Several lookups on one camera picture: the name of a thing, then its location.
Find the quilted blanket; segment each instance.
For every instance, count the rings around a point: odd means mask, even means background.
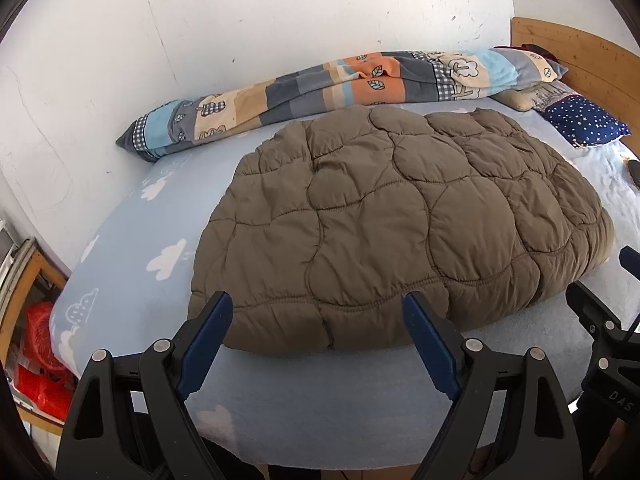
[[[242,158],[202,233],[189,315],[226,290],[232,348],[386,348],[410,341],[411,290],[471,330],[558,294],[612,242],[593,187],[516,121],[354,106]]]
[[[555,80],[559,67],[534,52],[371,52],[248,88],[162,105],[135,120],[117,144],[151,162],[203,142],[354,104],[478,99]]]

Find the colorful body pillow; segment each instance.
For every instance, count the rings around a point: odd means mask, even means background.
[[[539,54],[510,48],[372,52],[224,94],[172,101],[135,120],[116,143],[153,162],[204,142],[350,105],[478,99],[558,76]]]
[[[561,81],[518,92],[575,148],[607,144],[630,135],[629,127]]]

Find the brown quilt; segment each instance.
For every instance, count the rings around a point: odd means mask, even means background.
[[[411,290],[470,330],[558,294],[612,240],[593,187],[516,121],[353,106],[242,158],[202,233],[189,314],[226,290],[231,348],[386,348],[410,341]]]

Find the red object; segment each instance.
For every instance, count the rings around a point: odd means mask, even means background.
[[[66,420],[73,393],[65,388],[62,381],[56,383],[47,376],[35,374],[22,365],[18,365],[14,386],[16,390],[35,402],[43,412],[49,413],[59,420]]]
[[[50,301],[35,303],[25,309],[27,334],[23,353],[25,357],[35,359],[50,374],[70,383],[72,381],[71,372],[58,361],[51,349],[49,317],[52,310],[53,303]]]

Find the silver screw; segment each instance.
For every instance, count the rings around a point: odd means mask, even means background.
[[[91,355],[91,359],[93,359],[96,362],[100,362],[102,361],[105,357],[107,357],[107,351],[106,350],[96,350],[92,355]]]
[[[169,346],[171,346],[171,342],[168,339],[158,339],[158,341],[154,343],[154,350],[156,352],[166,352]]]
[[[542,348],[538,348],[537,346],[534,346],[531,350],[529,350],[529,353],[531,354],[531,357],[538,361],[542,361],[542,359],[546,357],[545,351]]]
[[[467,339],[465,346],[472,352],[479,352],[482,350],[482,341],[478,341],[478,339]]]

